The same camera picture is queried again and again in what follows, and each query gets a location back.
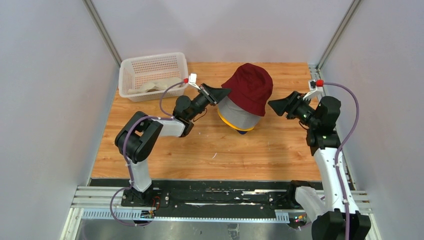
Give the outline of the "blue hat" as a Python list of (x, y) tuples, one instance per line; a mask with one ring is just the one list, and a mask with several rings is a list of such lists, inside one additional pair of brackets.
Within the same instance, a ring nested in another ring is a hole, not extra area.
[(245, 135), (247, 134), (249, 131), (244, 131), (244, 130), (237, 130), (237, 132), (241, 135)]

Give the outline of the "yellow hat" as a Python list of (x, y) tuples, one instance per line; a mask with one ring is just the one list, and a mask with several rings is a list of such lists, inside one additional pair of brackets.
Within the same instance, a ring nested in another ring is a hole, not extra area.
[(224, 117), (223, 117), (223, 115), (221, 114), (221, 112), (218, 110), (217, 111), (217, 113), (218, 113), (218, 116), (220, 117), (220, 119), (226, 124), (226, 125), (228, 125), (230, 128), (232, 128), (232, 129), (234, 129), (234, 130), (239, 130), (239, 131), (252, 131), (254, 128), (255, 128), (255, 126), (252, 126), (252, 127), (250, 127), (250, 128), (246, 128), (246, 129), (243, 129), (243, 128), (239, 128), (239, 127), (236, 127), (235, 125), (233, 125), (232, 123), (230, 123), (228, 120), (226, 120)]

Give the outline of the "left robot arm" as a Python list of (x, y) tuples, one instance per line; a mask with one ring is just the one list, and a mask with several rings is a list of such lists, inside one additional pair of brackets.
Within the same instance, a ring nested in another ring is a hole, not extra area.
[(154, 200), (148, 157), (160, 137), (186, 137), (194, 127), (195, 117), (208, 106), (215, 106), (231, 93), (230, 88), (214, 88), (203, 83), (198, 95), (191, 99), (179, 96), (170, 116), (159, 117), (137, 111), (115, 138), (115, 146), (124, 157), (130, 180), (124, 195), (140, 206)]

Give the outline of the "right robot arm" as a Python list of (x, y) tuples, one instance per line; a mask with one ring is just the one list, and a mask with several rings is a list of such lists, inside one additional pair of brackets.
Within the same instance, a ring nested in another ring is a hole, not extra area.
[(335, 130), (341, 102), (324, 96), (312, 108), (305, 94), (293, 91), (285, 98), (268, 101), (268, 105), (278, 116), (298, 119), (307, 127), (306, 143), (319, 168), (324, 191), (324, 198), (320, 198), (308, 183), (292, 181), (286, 203), (305, 210), (314, 240), (364, 240), (372, 223), (356, 205), (345, 174), (342, 144)]

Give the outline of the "grey hat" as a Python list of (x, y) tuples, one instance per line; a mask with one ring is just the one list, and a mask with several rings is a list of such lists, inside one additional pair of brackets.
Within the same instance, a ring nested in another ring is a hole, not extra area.
[(220, 111), (223, 117), (231, 124), (241, 129), (248, 129), (256, 126), (262, 118), (259, 115), (252, 114), (237, 106), (228, 97), (225, 97), (218, 103), (217, 111)]

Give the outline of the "dark red hat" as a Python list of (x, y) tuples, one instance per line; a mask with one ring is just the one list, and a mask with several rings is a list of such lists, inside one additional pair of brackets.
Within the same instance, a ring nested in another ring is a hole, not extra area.
[(263, 117), (266, 104), (273, 92), (273, 79), (262, 67), (245, 63), (221, 85), (231, 89), (228, 98), (244, 111)]

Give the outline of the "cream hat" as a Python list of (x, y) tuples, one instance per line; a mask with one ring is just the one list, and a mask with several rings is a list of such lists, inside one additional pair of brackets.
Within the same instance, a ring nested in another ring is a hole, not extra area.
[(182, 83), (184, 83), (184, 81), (178, 77), (156, 79), (156, 80), (151, 80), (149, 82), (143, 83), (141, 86), (138, 86), (134, 89), (129, 89), (127, 91), (127, 94), (134, 95), (134, 94), (143, 94), (148, 92), (162, 91), (162, 90), (168, 89), (172, 85), (175, 85), (175, 84), (181, 85)]

